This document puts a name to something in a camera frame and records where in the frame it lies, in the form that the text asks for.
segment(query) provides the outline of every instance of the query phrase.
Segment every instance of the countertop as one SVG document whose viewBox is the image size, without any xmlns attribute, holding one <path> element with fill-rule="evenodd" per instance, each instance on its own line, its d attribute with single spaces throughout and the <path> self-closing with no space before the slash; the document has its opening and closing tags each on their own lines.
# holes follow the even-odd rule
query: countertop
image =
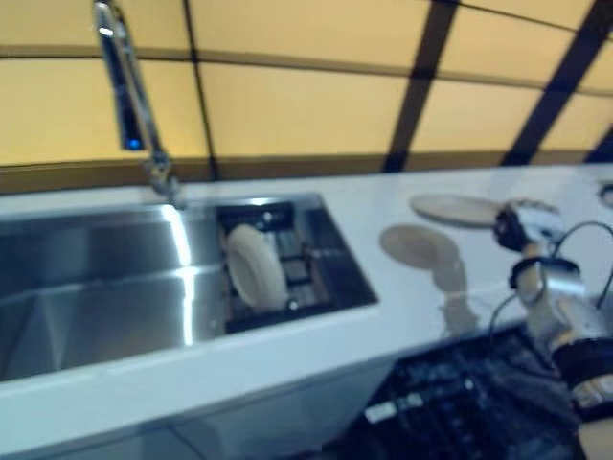
<svg viewBox="0 0 613 460">
<path fill-rule="evenodd" d="M 489 231 L 445 227 L 420 218 L 411 196 L 460 193 L 492 199 L 531 197 L 559 207 L 568 227 L 586 219 L 611 222 L 598 198 L 613 165 L 412 172 L 336 178 L 191 184 L 188 199 L 320 194 L 379 300 L 247 333 L 116 362 L 0 383 L 0 455 L 76 440 L 195 407 L 243 398 L 368 360 L 410 355 L 457 334 L 482 331 L 509 294 L 518 255 L 498 246 Z M 156 201 L 148 188 L 124 187 L 0 197 L 0 216 Z M 460 248 L 476 319 L 458 330 L 441 309 L 444 294 L 432 273 L 400 264 L 378 240 L 395 224 L 435 227 Z M 579 263 L 590 292 L 608 274 L 613 242 L 598 229 L 577 233 L 564 254 Z M 501 324 L 520 319 L 513 303 Z"/>
</svg>

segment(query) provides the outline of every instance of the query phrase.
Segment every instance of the plate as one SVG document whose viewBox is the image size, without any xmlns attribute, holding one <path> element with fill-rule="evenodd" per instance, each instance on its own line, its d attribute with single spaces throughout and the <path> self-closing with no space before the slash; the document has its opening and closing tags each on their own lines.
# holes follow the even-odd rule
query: plate
<svg viewBox="0 0 613 460">
<path fill-rule="evenodd" d="M 472 228 L 491 228 L 502 207 L 496 201 L 463 195 L 417 195 L 409 203 L 425 218 Z"/>
<path fill-rule="evenodd" d="M 251 225 L 237 226 L 227 241 L 228 268 L 240 298 L 259 311 L 279 311 L 289 298 L 275 251 Z"/>
</svg>

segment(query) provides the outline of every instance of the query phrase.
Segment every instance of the faucet spout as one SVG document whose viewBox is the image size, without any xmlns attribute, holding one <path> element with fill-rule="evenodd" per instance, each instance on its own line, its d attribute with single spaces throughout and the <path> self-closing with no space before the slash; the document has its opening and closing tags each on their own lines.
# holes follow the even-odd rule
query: faucet spout
<svg viewBox="0 0 613 460">
<path fill-rule="evenodd" d="M 179 182 L 162 147 L 124 15 L 115 0 L 94 1 L 94 21 L 109 78 L 122 136 L 128 150 L 148 150 L 145 162 L 153 190 L 177 206 Z"/>
</svg>

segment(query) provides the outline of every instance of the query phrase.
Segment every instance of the black cable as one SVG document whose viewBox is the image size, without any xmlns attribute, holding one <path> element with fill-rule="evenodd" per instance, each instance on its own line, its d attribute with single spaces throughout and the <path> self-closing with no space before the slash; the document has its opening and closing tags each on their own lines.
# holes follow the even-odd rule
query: black cable
<svg viewBox="0 0 613 460">
<path fill-rule="evenodd" d="M 505 300 L 503 300 L 500 305 L 498 305 L 498 307 L 496 307 L 494 309 L 494 312 L 491 314 L 491 318 L 489 319 L 489 326 L 488 326 L 488 335 L 489 335 L 489 347 L 491 348 L 491 350 L 495 353 L 495 343 L 494 343 L 494 327 L 496 324 L 496 319 L 498 319 L 498 316 L 500 316 L 500 313 L 502 312 L 502 310 L 510 303 L 512 302 L 515 298 L 517 297 L 516 293 L 511 294 L 509 297 L 507 297 Z M 533 369 L 528 369 L 527 367 L 524 366 L 520 366 L 519 364 L 516 364 L 514 362 L 512 362 L 507 356 L 497 353 L 496 354 L 498 358 L 500 358 L 502 361 L 505 362 L 505 364 L 507 364 L 507 366 L 509 366 L 512 369 L 515 369 L 516 371 L 519 371 L 523 374 L 526 374 L 528 376 L 531 377 L 537 377 L 540 379 L 546 379 L 546 380 L 553 380 L 553 381 L 559 381 L 559 377 L 556 374 L 545 374 L 542 372 L 538 372 L 535 371 Z"/>
<path fill-rule="evenodd" d="M 578 223 L 577 225 L 571 227 L 564 234 L 564 236 L 560 239 L 560 241 L 557 242 L 556 247 L 554 248 L 554 252 L 552 253 L 552 257 L 555 257 L 557 255 L 560 247 L 564 244 L 564 242 L 568 239 L 568 237 L 573 235 L 575 232 L 577 232 L 581 228 L 585 228 L 585 227 L 599 227 L 605 230 L 606 232 L 608 232 L 608 234 L 613 239 L 613 227 L 611 227 L 610 225 L 607 225 L 604 222 L 599 222 L 597 220 L 587 220 L 585 222 Z M 609 273 L 609 277 L 607 278 L 606 283 L 604 283 L 604 288 L 602 289 L 601 295 L 596 301 L 597 309 L 600 309 L 602 307 L 602 303 L 604 302 L 604 299 L 606 298 L 606 294 L 610 290 L 612 283 L 613 283 L 613 266 L 611 266 L 611 272 Z"/>
</svg>

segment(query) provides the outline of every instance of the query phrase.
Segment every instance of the sink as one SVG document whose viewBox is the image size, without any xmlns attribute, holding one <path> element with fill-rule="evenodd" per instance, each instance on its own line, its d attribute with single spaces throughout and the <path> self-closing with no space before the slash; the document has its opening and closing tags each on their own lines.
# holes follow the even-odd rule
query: sink
<svg viewBox="0 0 613 460">
<path fill-rule="evenodd" d="M 285 310 L 256 312 L 238 297 L 224 250 L 241 223 L 277 252 Z M 0 254 L 0 382 L 376 300 L 317 195 L 5 218 Z"/>
<path fill-rule="evenodd" d="M 215 213 L 169 205 L 0 222 L 0 380 L 223 334 Z"/>
</svg>

